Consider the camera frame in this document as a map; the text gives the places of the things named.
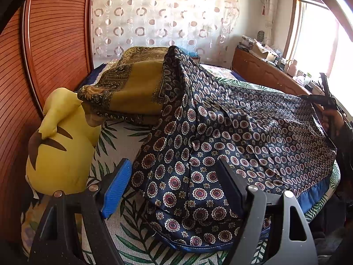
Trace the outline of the person's right hand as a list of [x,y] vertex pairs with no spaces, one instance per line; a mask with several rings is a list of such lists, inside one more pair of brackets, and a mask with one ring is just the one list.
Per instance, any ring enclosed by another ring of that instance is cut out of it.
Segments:
[[344,126],[342,114],[338,110],[323,110],[321,125],[328,135],[335,138],[339,135],[341,128]]

